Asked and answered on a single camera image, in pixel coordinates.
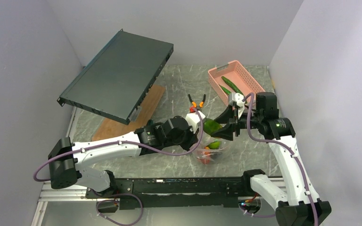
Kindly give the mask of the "red fake pepper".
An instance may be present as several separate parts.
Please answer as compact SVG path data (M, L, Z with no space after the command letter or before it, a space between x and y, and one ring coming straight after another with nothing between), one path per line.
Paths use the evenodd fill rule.
M209 151L198 151L197 159L203 164L209 164L212 161L211 154Z

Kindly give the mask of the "clear zip top bag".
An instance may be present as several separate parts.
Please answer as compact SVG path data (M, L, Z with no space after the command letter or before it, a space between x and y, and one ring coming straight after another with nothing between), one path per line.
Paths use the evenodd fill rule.
M217 150L211 150L211 149L205 149L205 147L214 141L221 141L222 146L220 149ZM219 139L210 137L208 134L204 133L202 141L200 142L198 148L192 152L192 156L198 161L197 159L197 153L198 151L209 151L211 152L211 159L212 161L208 165L218 164L226 159L226 157L229 155L228 151L230 149L231 141L225 140L225 139Z

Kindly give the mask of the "green fake chili pepper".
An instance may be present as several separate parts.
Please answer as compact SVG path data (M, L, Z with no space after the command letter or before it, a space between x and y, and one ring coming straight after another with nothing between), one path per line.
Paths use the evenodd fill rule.
M222 89L222 91L228 96L230 93L231 93L231 91L229 91L227 88L225 88L224 86L219 86L221 89Z

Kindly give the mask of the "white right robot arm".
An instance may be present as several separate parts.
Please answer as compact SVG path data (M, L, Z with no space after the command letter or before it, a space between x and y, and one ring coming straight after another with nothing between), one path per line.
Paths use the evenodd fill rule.
M246 129L256 142L268 143L279 165L285 190L275 185L260 169L245 171L241 190L259 194L274 209L280 226L319 226L331 213L328 201L322 201L310 182L302 163L296 133L288 118L279 116L277 97L272 92L231 92L226 110L215 121L224 127L213 137L232 141Z

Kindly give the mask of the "green orange fake mango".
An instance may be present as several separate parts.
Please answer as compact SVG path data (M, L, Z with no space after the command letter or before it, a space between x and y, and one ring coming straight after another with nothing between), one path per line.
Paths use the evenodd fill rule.
M208 135L212 135L215 132L217 132L218 130L222 129L222 125L219 124L218 122L216 122L213 119L210 118L205 118L204 123L203 123L203 131L208 134Z

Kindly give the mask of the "green fake cucumber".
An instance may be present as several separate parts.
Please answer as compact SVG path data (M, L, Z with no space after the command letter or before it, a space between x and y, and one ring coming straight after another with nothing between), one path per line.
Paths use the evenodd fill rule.
M224 76L222 76L221 79L232 91L244 95L243 92L231 80Z

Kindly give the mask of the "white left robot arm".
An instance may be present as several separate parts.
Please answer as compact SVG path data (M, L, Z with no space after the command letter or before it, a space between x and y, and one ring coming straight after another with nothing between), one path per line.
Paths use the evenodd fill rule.
M92 169L90 165L111 158L163 153L164 148L171 146L194 151L202 139L202 126L198 114L189 113L95 142L73 143L69 137L61 138L48 155L51 188L80 185L112 197L117 190L113 172Z

